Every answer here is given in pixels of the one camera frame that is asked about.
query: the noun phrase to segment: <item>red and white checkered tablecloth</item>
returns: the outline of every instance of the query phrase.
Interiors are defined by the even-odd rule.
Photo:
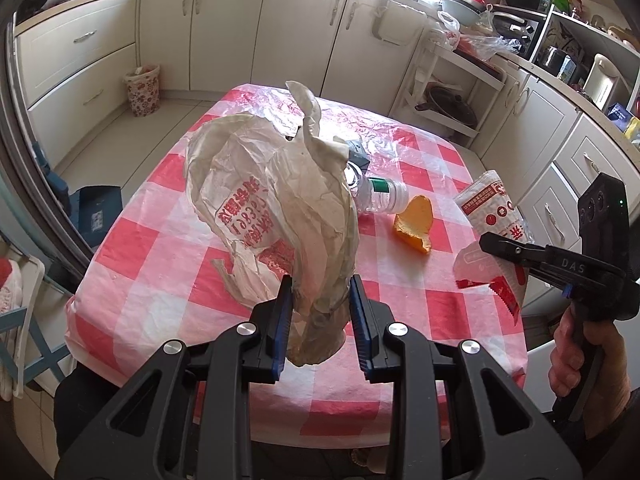
[[[521,321],[514,326],[487,286],[456,288],[454,258],[474,240],[453,201],[471,183],[456,149],[440,137],[371,112],[318,101],[322,136],[358,134],[372,151],[387,155],[372,158],[372,174],[401,179],[412,196],[424,194],[433,204],[428,256],[392,233],[392,216],[360,217],[356,272],[367,295],[387,303],[397,320],[433,340],[478,340],[522,384],[527,352]],[[267,117],[291,135],[302,124],[288,91],[243,85],[229,92],[132,197],[67,305],[66,342],[72,354],[113,383],[123,384],[166,340],[207,342],[249,315],[210,264],[229,260],[224,245],[198,220],[184,193],[184,150],[192,132],[204,121],[237,112]],[[344,347],[324,363],[296,368],[287,362],[276,385],[252,384],[254,440],[302,447],[388,443],[392,386],[364,380],[349,325],[347,333]]]

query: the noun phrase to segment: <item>water bottle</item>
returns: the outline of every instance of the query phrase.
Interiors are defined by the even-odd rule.
[[[404,182],[365,176],[352,162],[347,162],[344,176],[358,213],[401,213],[409,204],[409,190]]]

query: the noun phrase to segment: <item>trash can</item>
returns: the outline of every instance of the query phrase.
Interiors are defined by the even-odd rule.
[[[152,114],[160,107],[160,66],[139,66],[124,76],[129,94],[129,105],[136,117]]]

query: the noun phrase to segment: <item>white plastic bag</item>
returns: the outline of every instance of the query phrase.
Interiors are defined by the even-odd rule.
[[[287,87],[305,115],[296,137],[250,114],[209,121],[187,148],[186,192],[231,253],[230,274],[212,264],[239,303],[272,300],[283,274],[292,276],[287,357],[302,366],[344,343],[358,225],[344,177],[348,146],[319,139],[318,102],[300,83]]]

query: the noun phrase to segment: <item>cabinet door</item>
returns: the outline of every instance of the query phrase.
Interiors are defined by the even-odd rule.
[[[507,80],[504,82],[504,87],[500,90],[494,106],[471,144],[471,150],[476,152],[478,156],[484,156],[504,122],[513,113],[513,107],[528,79],[529,72],[526,70],[507,72]]]
[[[284,88],[294,80],[319,96],[344,1],[264,0],[251,82]]]
[[[578,197],[555,165],[518,205],[537,245],[569,249],[578,241]]]
[[[388,115],[422,29],[406,46],[371,32],[379,0],[347,0],[322,97]]]
[[[195,0],[191,90],[227,92],[251,81],[262,0]]]
[[[578,195],[587,191],[598,174],[603,172],[626,184],[630,213],[640,202],[638,170],[609,135],[586,115],[578,120],[566,144],[556,156],[556,164]]]
[[[517,203],[548,166],[578,117],[575,105],[529,77],[506,122],[482,157]]]
[[[140,0],[140,61],[160,65],[160,88],[189,89],[193,0]]]

